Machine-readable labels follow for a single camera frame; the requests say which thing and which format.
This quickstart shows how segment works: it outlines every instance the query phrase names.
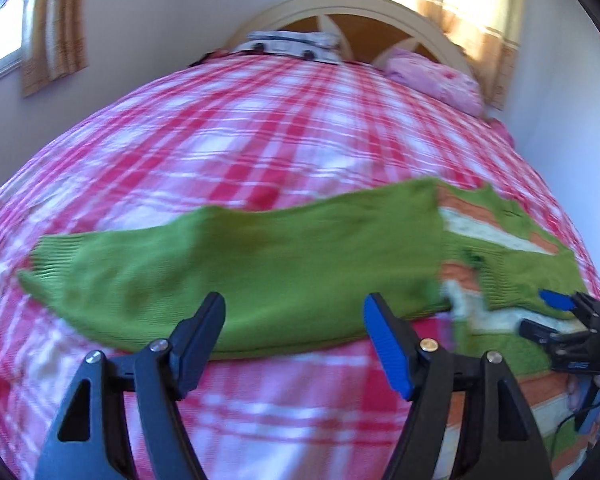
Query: pink pillow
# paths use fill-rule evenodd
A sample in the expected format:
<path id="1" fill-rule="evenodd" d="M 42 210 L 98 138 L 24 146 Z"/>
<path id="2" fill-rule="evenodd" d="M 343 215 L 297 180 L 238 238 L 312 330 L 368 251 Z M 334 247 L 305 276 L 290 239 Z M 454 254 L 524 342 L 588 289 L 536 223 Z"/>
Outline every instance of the pink pillow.
<path id="1" fill-rule="evenodd" d="M 502 124 L 499 120 L 493 118 L 487 119 L 487 124 L 489 125 L 493 133 L 495 133 L 497 136 L 503 139 L 509 146 L 515 149 L 516 143 L 513 140 L 513 136 L 509 133 L 507 127 L 504 124 Z"/>
<path id="2" fill-rule="evenodd" d="M 420 54 L 394 49 L 386 64 L 389 79 L 422 92 L 438 101 L 480 117 L 484 104 L 480 85 L 465 73 L 435 63 Z"/>

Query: headboard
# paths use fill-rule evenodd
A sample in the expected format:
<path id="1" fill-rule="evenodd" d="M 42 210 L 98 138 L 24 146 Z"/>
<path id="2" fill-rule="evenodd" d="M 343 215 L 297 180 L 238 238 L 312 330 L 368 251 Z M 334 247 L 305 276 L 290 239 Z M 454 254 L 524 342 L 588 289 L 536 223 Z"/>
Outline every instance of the headboard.
<path id="1" fill-rule="evenodd" d="M 472 74 L 460 49 L 433 22 L 391 0 L 287 0 L 245 23 L 226 48 L 246 41 L 252 30 L 333 32 L 340 36 L 344 60 L 375 64 L 404 42 L 418 54 Z"/>

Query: pivot bolt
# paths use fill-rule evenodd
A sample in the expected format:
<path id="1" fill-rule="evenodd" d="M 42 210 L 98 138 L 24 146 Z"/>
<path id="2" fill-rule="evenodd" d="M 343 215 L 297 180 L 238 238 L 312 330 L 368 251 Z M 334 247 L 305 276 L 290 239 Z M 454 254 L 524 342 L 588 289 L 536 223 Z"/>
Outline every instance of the pivot bolt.
<path id="1" fill-rule="evenodd" d="M 163 338 L 154 339 L 149 343 L 149 349 L 151 352 L 162 352 L 163 350 L 166 350 L 168 346 L 169 342 Z"/>
<path id="2" fill-rule="evenodd" d="M 89 352 L 84 360 L 87 361 L 90 365 L 97 363 L 102 359 L 102 352 L 100 350 L 93 350 Z"/>
<path id="3" fill-rule="evenodd" d="M 495 365 L 500 364 L 502 362 L 502 354 L 495 350 L 489 350 L 487 352 L 487 361 Z"/>
<path id="4" fill-rule="evenodd" d="M 420 348 L 425 352 L 435 352 L 439 347 L 438 342 L 430 337 L 426 337 L 420 342 Z"/>

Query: window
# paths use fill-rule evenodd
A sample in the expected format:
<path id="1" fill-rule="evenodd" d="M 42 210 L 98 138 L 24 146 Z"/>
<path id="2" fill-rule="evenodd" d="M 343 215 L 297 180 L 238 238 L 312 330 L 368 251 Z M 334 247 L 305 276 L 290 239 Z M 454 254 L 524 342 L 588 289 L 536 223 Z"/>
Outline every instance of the window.
<path id="1" fill-rule="evenodd" d="M 24 0 L 7 0 L 0 9 L 0 75 L 20 60 L 23 7 Z"/>

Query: red and white checkered blanket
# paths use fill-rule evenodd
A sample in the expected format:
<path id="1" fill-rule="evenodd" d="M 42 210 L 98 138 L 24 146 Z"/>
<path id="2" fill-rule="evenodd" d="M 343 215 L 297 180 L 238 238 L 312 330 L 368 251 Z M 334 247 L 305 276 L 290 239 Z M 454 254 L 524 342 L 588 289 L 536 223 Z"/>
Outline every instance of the red and white checkered blanket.
<path id="1" fill-rule="evenodd" d="M 231 56 L 156 80 L 84 120 L 0 188 L 0 455 L 32 478 L 72 374 L 98 347 L 18 286 L 15 271 L 41 235 L 163 224 L 205 204 L 284 208 L 423 175 L 465 188 L 488 181 L 518 200 L 574 249 L 600 296 L 571 221 L 507 142 L 371 67 Z M 417 326 L 445 341 L 440 320 Z M 151 478 L 127 400 L 139 473 Z M 373 480 L 408 406 L 364 340 L 212 363 L 180 411 L 214 480 Z"/>

